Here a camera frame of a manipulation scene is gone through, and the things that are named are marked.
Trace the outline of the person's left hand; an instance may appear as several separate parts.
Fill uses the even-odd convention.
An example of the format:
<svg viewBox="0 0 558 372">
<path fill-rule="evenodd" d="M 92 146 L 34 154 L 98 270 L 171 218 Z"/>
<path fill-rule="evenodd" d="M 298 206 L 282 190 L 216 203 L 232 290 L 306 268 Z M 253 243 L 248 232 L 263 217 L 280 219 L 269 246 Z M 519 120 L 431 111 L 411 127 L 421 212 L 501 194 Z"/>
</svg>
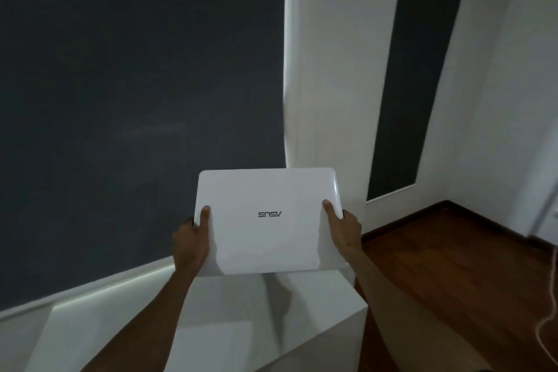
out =
<svg viewBox="0 0 558 372">
<path fill-rule="evenodd" d="M 188 217 L 172 234 L 172 243 L 175 269 L 197 274 L 209 253 L 209 229 L 199 229 Z"/>
</svg>

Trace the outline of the person's right hand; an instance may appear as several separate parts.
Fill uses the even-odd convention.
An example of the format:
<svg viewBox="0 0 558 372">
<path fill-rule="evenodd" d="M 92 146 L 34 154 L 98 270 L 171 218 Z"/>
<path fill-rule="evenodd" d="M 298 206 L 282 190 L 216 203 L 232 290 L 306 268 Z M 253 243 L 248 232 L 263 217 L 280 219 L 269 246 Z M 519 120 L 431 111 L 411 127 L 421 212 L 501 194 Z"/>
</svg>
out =
<svg viewBox="0 0 558 372">
<path fill-rule="evenodd" d="M 336 225 L 329 224 L 329 229 L 335 247 L 347 264 L 364 253 L 361 242 L 362 225 L 354 214 L 343 209 L 343 220 Z"/>
</svg>

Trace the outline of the white laptop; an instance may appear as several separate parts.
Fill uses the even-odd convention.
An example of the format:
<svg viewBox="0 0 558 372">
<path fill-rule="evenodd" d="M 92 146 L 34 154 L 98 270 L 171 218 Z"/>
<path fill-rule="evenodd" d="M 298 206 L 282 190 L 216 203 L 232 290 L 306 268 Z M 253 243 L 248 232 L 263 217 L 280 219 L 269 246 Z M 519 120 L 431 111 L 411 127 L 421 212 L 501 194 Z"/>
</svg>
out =
<svg viewBox="0 0 558 372">
<path fill-rule="evenodd" d="M 210 247 L 199 276 L 345 268 L 331 239 L 325 199 L 342 218 L 330 167 L 202 171 L 195 222 L 210 207 Z"/>
</svg>

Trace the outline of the person's right forearm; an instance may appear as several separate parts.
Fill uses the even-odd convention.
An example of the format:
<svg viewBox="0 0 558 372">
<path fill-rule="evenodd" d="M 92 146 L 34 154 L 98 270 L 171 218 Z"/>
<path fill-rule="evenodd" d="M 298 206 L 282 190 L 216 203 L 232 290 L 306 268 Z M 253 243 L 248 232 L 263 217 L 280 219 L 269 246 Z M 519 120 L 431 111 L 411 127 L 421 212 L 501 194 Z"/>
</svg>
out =
<svg viewBox="0 0 558 372">
<path fill-rule="evenodd" d="M 471 344 L 393 284 L 362 249 L 344 250 L 400 372 L 493 372 Z"/>
</svg>

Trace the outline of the person's left forearm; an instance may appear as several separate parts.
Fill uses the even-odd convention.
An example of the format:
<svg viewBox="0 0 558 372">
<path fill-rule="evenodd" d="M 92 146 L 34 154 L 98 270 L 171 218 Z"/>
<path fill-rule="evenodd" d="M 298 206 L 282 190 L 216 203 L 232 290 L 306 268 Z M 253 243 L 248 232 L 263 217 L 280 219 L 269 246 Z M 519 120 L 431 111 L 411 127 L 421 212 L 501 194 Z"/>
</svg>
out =
<svg viewBox="0 0 558 372">
<path fill-rule="evenodd" d="M 164 372 L 187 292 L 200 267 L 176 267 L 157 296 L 81 372 Z"/>
</svg>

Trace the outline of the white table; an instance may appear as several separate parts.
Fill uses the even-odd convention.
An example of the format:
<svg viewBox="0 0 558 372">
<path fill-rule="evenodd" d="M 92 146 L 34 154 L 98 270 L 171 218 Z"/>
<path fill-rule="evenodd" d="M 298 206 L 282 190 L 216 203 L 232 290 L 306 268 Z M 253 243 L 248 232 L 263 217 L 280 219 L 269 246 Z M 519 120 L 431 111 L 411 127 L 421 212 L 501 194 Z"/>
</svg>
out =
<svg viewBox="0 0 558 372">
<path fill-rule="evenodd" d="M 25 372 L 79 372 L 170 274 L 57 305 Z M 356 372 L 366 310 L 338 271 L 196 278 L 165 372 Z"/>
</svg>

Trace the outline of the large dark grey roller blind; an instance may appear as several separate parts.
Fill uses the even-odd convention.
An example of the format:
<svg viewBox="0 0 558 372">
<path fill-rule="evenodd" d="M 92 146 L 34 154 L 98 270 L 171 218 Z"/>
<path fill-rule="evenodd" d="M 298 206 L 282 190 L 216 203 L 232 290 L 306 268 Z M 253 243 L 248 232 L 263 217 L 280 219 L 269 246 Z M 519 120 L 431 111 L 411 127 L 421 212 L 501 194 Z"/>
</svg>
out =
<svg viewBox="0 0 558 372">
<path fill-rule="evenodd" d="M 170 255 L 199 172 L 284 168 L 285 0 L 0 0 L 0 312 Z"/>
</svg>

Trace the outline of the narrow dark grey roller blind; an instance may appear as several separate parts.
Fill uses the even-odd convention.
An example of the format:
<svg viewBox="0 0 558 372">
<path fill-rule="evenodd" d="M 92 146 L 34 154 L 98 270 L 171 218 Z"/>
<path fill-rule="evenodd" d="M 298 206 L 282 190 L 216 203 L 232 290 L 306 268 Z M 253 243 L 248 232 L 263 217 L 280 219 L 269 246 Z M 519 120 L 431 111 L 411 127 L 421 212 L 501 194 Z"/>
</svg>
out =
<svg viewBox="0 0 558 372">
<path fill-rule="evenodd" d="M 461 0 L 397 0 L 367 201 L 415 184 Z"/>
</svg>

